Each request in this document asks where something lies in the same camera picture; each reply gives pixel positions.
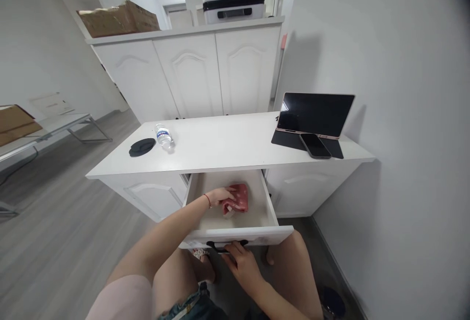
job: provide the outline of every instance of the denim shorts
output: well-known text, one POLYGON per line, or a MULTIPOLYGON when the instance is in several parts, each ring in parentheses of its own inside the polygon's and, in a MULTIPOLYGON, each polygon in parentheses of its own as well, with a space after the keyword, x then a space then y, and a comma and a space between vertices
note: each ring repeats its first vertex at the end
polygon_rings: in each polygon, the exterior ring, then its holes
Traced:
POLYGON ((228 320, 224 311, 209 298, 209 290, 205 282, 202 282, 197 292, 191 294, 182 305, 173 305, 168 314, 160 315, 157 319, 172 320, 175 318, 183 320, 228 320))

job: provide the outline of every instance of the raw meat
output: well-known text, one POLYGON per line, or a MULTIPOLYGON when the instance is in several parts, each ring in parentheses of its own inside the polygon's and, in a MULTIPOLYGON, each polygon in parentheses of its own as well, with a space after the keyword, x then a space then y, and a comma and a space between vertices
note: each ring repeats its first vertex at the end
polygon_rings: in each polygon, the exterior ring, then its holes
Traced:
POLYGON ((248 188, 246 184, 234 184, 230 187, 236 189, 236 191, 231 192, 235 197, 235 201, 228 198, 221 202, 225 218, 230 218, 235 212, 248 211, 248 188))

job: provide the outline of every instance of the open drawer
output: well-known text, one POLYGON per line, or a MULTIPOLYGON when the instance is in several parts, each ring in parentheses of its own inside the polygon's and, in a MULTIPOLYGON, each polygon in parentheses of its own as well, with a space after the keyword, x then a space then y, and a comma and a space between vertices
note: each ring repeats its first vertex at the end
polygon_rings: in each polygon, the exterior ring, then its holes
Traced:
POLYGON ((294 231, 292 226, 279 226, 261 170, 192 174, 184 206, 212 189, 237 183, 248 187, 248 212, 225 219, 220 206, 210 209, 181 248, 223 247, 235 240, 246 240, 248 246, 275 245, 294 231))

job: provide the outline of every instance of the wrist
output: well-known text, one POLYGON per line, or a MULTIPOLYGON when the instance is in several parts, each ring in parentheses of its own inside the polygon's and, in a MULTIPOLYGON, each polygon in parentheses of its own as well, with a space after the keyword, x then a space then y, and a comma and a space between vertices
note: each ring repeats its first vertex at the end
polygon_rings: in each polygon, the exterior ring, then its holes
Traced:
POLYGON ((209 204, 209 208, 215 206, 215 196, 214 196, 214 193, 212 191, 209 191, 207 193, 204 194, 206 196, 206 200, 209 200, 208 204, 209 204))

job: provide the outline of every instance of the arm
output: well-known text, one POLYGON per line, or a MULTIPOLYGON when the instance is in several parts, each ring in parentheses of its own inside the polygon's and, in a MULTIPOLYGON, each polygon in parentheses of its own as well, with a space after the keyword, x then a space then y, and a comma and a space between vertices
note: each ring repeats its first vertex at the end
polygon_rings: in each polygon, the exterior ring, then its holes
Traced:
POLYGON ((264 280, 251 251, 242 247, 239 242, 233 242, 225 246, 225 249, 235 259, 233 262, 227 254, 222 255, 230 271, 245 292, 270 319, 307 319, 300 310, 285 300, 264 280))
POLYGON ((176 250, 184 238, 197 226, 210 206, 231 198, 232 188, 219 188, 202 195, 181 210, 171 214, 144 235, 122 258, 106 285, 128 275, 145 276, 150 284, 161 265, 176 250))

